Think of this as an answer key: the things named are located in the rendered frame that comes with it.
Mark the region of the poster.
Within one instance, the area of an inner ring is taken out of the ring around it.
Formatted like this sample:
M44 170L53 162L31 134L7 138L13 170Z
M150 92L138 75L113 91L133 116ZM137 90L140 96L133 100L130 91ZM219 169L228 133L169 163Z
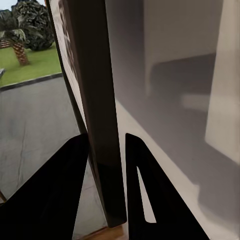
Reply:
M45 0L69 98L87 133L91 167L109 228L127 222L105 0Z

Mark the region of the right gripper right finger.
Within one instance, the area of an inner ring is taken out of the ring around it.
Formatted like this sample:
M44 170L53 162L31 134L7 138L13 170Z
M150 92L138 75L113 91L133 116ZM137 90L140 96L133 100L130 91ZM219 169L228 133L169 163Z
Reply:
M210 240L144 141L125 135L129 240ZM156 223L145 220L139 168Z

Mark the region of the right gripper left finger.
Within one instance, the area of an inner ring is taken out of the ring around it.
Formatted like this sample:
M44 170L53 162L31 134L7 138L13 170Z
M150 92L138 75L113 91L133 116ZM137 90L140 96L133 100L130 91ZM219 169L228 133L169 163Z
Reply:
M68 140L0 207L0 240L72 240L88 134Z

